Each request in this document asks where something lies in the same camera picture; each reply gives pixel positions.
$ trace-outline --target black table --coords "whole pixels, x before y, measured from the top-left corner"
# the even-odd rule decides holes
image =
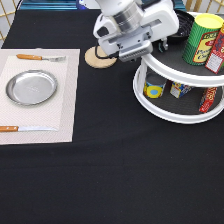
[[[0,223],[224,223],[224,114],[164,121],[135,98],[140,61],[84,61],[99,11],[19,11],[4,49],[81,49],[73,142],[0,147]]]

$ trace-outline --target shelf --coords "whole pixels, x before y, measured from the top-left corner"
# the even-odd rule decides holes
[[[215,101],[209,112],[199,112],[199,104],[203,94],[203,88],[194,88],[180,99],[172,96],[170,92],[171,82],[167,83],[164,95],[158,99],[146,98],[143,95],[143,89],[139,90],[139,82],[141,82],[140,68],[137,70],[133,82],[133,89],[136,98],[148,111],[154,115],[168,121],[195,124],[212,119],[217,116],[224,108],[223,88],[217,89]]]
[[[178,83],[196,87],[224,86],[224,71],[216,75],[204,65],[189,65],[182,59],[185,44],[186,41],[169,44],[168,51],[161,53],[154,43],[153,53],[142,58],[152,70]]]
[[[146,99],[159,107],[162,110],[169,111],[171,113],[180,114],[180,115],[200,115],[203,114],[199,111],[199,105],[205,88],[196,87],[188,92],[186,95],[182,96],[180,99],[177,99],[170,93],[172,82],[167,82],[164,89],[162,97],[157,99],[152,99],[146,97]],[[222,100],[222,87],[218,87],[215,100],[209,111],[214,110]]]

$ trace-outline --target silver plate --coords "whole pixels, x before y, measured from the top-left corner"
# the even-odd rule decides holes
[[[49,99],[57,89],[57,80],[49,72],[29,70],[13,77],[6,86],[7,96],[21,105],[35,105]]]

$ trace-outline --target wooden handle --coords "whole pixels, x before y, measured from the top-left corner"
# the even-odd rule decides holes
[[[19,59],[42,60],[41,56],[35,56],[35,55],[17,54],[16,56]]]
[[[0,126],[0,132],[16,132],[18,129],[18,126]]]

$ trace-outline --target knife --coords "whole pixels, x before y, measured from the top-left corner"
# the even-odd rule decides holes
[[[36,55],[26,55],[26,54],[17,54],[17,58],[19,59],[27,59],[27,60],[48,60],[51,62],[59,62],[64,61],[66,59],[66,56],[64,57],[57,57],[57,58],[44,58],[42,56],[36,56]]]
[[[17,132],[17,131],[57,131],[55,128],[41,126],[0,126],[0,132]]]

